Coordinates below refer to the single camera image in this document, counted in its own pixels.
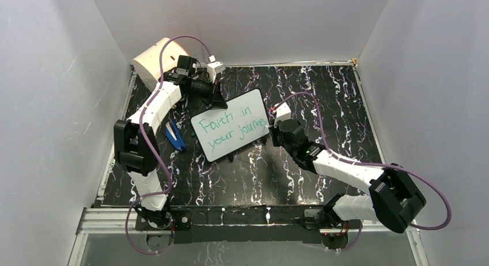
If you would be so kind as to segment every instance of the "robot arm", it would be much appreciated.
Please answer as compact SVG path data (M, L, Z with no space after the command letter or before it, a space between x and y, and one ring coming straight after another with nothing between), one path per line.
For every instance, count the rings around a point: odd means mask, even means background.
M313 219L308 219L313 226L336 227L341 222L360 219L380 221L392 231L403 233L426 205L426 199L406 172L358 166L350 158L337 153L333 156L325 146L308 140L303 125L290 119L286 104L276 113L272 128L274 146L285 148L302 169L336 178L366 194L335 196Z
M227 108L221 95L220 83L216 81L216 75L224 70L223 63L213 62L207 65L207 71L196 72L196 61L195 58L180 55L176 67L164 72L165 81L162 84L145 83L155 90L138 111L127 120L118 120L114 125L115 161L131 176L140 196L162 191L156 169L158 161L143 139L142 132L146 133L159 154L155 133L164 117L184 94L202 98L211 107ZM207 78L199 78L198 74L206 72ZM144 131L139 125L141 114ZM166 200L167 194L143 198L136 211L151 226L165 226L169 220L163 209Z

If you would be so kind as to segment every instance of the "black marble pattern surface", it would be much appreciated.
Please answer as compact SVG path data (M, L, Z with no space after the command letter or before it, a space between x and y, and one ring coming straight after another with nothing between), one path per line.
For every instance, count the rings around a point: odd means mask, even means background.
M260 88L267 108L301 91L313 94L321 105L326 139L332 149L364 162L380 162L380 155L355 80L352 66L261 66L226 68L218 76L225 99ZM139 78L134 84L126 117L137 111L150 92ZM306 123L310 139L319 142L320 131L313 101L298 96L288 102L292 117ZM184 98L171 110L156 132L161 157L173 175L170 205L306 205L324 204L337 193L358 190L336 179L300 169L282 148L252 143L235 154L234 162L222 158L206 161L190 118L206 109L198 99ZM173 119L189 148L176 151L164 134ZM162 186L167 179L161 169ZM128 174L113 163L103 206L128 206L137 190Z

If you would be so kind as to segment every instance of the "white connector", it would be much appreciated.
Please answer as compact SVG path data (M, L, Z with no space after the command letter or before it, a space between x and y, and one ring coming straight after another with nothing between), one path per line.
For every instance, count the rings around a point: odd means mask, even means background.
M289 120L291 118L292 112L290 107L283 103L281 106L277 107L274 112L276 113L275 121L273 122L273 127L277 127L279 121Z
M209 73L209 79L212 82L214 82L216 80L217 74L224 71L224 69L226 69L226 67L224 66L224 63L220 61L207 64L207 72Z

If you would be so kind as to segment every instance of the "white enclosure wall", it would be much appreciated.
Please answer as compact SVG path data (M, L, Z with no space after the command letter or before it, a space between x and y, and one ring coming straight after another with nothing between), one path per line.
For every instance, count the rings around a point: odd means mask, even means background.
M446 193L452 223L424 231L430 265L489 265L489 0L389 0L359 60L388 162ZM445 208L422 186L420 224Z
M93 0L0 0L0 257L66 265L130 67Z
M128 61L163 36L198 36L227 65L349 60L388 0L95 0ZM195 57L202 47L181 40Z

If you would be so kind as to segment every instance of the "small whiteboard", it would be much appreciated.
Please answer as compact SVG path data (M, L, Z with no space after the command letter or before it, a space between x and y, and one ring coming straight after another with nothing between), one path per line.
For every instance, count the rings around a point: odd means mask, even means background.
M227 109L213 108L190 120L210 162L269 133L268 116L258 88L226 103Z

